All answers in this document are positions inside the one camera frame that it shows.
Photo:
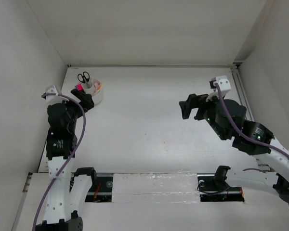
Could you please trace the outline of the pink cap black highlighter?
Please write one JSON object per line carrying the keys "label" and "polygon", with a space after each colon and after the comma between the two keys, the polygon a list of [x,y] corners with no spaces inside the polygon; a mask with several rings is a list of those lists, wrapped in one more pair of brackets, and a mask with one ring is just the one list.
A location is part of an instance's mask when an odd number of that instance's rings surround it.
{"label": "pink cap black highlighter", "polygon": [[83,89],[83,87],[82,87],[81,84],[77,84],[77,85],[75,86],[75,89],[77,89],[78,91],[84,91],[84,89]]}

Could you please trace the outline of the black handled scissors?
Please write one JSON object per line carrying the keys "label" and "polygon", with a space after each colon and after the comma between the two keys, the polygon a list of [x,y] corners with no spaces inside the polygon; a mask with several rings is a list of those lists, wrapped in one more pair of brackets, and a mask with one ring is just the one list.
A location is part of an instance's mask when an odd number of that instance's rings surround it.
{"label": "black handled scissors", "polygon": [[78,78],[78,81],[80,83],[86,84],[90,81],[90,74],[88,72],[84,71],[82,73],[79,73],[77,75],[77,78]]}

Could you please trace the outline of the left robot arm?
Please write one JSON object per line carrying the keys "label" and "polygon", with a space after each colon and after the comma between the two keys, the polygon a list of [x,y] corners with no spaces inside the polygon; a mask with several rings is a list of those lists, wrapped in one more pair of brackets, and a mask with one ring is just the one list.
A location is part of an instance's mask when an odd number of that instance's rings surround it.
{"label": "left robot arm", "polygon": [[76,150],[84,137],[85,113],[94,107],[90,94],[71,90],[74,100],[52,85],[42,98],[48,103],[50,128],[46,139],[46,157],[49,183],[36,211],[34,231],[81,231],[80,212],[89,191],[97,187],[98,179],[93,167],[72,171]]}

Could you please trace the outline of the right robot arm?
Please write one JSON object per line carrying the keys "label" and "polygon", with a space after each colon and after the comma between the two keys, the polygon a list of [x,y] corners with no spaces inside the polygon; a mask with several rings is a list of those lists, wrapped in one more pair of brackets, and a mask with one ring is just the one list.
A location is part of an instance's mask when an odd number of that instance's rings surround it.
{"label": "right robot arm", "polygon": [[222,141],[232,140],[232,146],[247,155],[264,161],[270,168],[247,168],[239,172],[230,166],[218,166],[215,174],[200,179],[197,190],[214,199],[225,196],[231,188],[246,187],[268,192],[289,204],[289,151],[286,150],[261,123],[245,119],[246,108],[234,100],[211,100],[207,94],[190,94],[179,106],[183,119],[197,110],[195,120],[205,120]]}

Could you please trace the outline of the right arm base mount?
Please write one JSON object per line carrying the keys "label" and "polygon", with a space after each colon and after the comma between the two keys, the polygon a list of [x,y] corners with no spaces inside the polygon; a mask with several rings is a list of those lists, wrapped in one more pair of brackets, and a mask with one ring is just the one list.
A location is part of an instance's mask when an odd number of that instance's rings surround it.
{"label": "right arm base mount", "polygon": [[241,187],[226,183],[229,166],[218,166],[215,173],[197,174],[197,191],[201,202],[245,202]]}

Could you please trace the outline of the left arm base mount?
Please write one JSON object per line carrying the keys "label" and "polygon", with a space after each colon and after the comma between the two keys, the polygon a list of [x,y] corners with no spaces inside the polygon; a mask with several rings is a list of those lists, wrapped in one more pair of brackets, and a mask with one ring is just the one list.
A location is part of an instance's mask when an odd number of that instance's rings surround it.
{"label": "left arm base mount", "polygon": [[113,173],[92,173],[95,170],[93,167],[81,167],[75,172],[72,172],[70,180],[70,190],[74,188],[76,176],[89,175],[93,179],[92,186],[90,187],[85,202],[105,203],[112,202],[112,188],[113,188]]}

